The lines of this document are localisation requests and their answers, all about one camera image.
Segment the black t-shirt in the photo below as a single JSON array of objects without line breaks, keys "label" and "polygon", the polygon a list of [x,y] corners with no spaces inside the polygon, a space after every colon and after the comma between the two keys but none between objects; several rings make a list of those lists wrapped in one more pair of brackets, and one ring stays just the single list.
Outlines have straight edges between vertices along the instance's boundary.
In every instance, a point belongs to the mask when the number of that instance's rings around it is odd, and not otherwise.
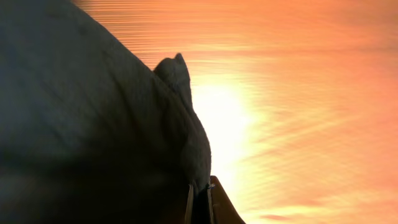
[{"label": "black t-shirt", "polygon": [[181,54],[151,70],[71,1],[1,2],[2,223],[184,223],[210,170]]}]

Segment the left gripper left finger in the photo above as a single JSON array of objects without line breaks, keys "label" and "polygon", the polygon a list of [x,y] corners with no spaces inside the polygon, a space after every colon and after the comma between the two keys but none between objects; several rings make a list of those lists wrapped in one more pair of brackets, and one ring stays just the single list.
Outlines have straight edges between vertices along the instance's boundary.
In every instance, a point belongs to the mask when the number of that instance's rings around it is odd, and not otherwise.
[{"label": "left gripper left finger", "polygon": [[193,209],[193,198],[194,198],[194,188],[192,184],[189,184],[189,191],[187,197],[187,206],[185,210],[184,224],[191,224],[192,219],[192,209]]}]

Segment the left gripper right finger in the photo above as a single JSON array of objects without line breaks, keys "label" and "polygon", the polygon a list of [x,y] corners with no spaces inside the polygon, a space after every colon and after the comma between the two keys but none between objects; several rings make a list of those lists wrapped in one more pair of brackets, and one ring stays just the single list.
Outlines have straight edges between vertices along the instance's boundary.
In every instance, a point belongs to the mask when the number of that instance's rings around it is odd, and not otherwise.
[{"label": "left gripper right finger", "polygon": [[219,179],[212,175],[208,187],[211,224],[246,224],[239,216]]}]

